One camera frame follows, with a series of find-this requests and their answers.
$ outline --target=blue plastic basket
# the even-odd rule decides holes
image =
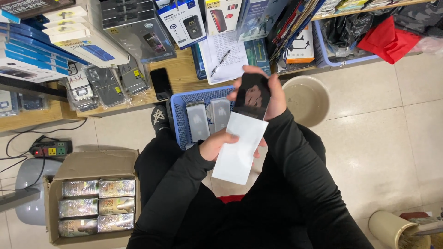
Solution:
[[[327,66],[344,66],[347,64],[352,64],[356,62],[363,62],[367,60],[377,59],[379,58],[378,55],[371,55],[369,54],[366,57],[358,58],[358,59],[352,59],[348,61],[343,62],[331,62],[328,58],[328,54],[326,52],[326,46],[323,40],[322,31],[320,29],[320,22],[314,21],[315,28],[312,29],[312,34],[314,37],[314,55],[315,55],[315,62],[317,63],[318,68],[323,68]]]
[[[176,93],[171,97],[172,117],[174,118],[175,137],[177,143],[182,150],[185,149],[186,144],[197,141],[192,141],[191,129],[189,127],[188,115],[186,113],[186,103],[204,100],[205,107],[210,103],[211,99],[226,97],[230,92],[234,91],[233,86],[222,86],[217,88],[209,88],[194,92]],[[231,111],[235,102],[231,102]]]

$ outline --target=ballpoint pen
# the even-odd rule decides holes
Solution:
[[[211,77],[210,77],[210,78],[212,78],[212,76],[213,76],[214,73],[217,71],[217,69],[220,67],[220,65],[226,60],[226,58],[228,58],[228,55],[229,55],[230,52],[231,52],[231,50],[229,49],[229,50],[226,52],[225,56],[223,56],[223,58],[222,58],[222,60],[220,61],[220,63],[214,68],[214,70],[212,70],[212,73],[211,73]]]

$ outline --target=shoe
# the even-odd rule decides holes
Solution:
[[[161,129],[169,129],[169,119],[164,105],[155,106],[154,110],[152,110],[151,122],[155,130],[155,135],[157,135]]]

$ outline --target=hand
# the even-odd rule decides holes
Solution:
[[[226,128],[209,136],[201,145],[198,146],[202,158],[206,161],[215,162],[223,144],[234,144],[238,142],[238,137],[226,132]],[[266,142],[262,138],[260,146],[266,146]],[[258,148],[254,152],[254,157],[259,158]]]
[[[278,79],[278,75],[273,74],[269,78],[261,68],[256,66],[243,66],[243,70],[245,71],[245,73],[261,74],[269,79],[268,86],[269,90],[271,91],[271,100],[269,101],[264,120],[269,121],[282,114],[286,110],[286,97],[280,84],[280,80]],[[238,78],[234,82],[233,86],[235,86],[236,88],[235,91],[226,96],[226,98],[230,101],[235,101],[237,99],[238,88],[241,86],[241,78]]]

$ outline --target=beige bucket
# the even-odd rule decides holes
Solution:
[[[418,224],[409,222],[386,211],[375,212],[369,219],[369,230],[371,233],[392,249],[404,249],[399,248],[400,235],[405,230],[413,229],[414,226],[418,226]],[[431,247],[431,237],[429,235],[414,236],[413,239],[416,245],[420,245],[413,249],[429,249]]]
[[[329,112],[329,92],[326,86],[311,76],[297,76],[283,85],[286,105],[294,120],[312,127],[325,120]]]

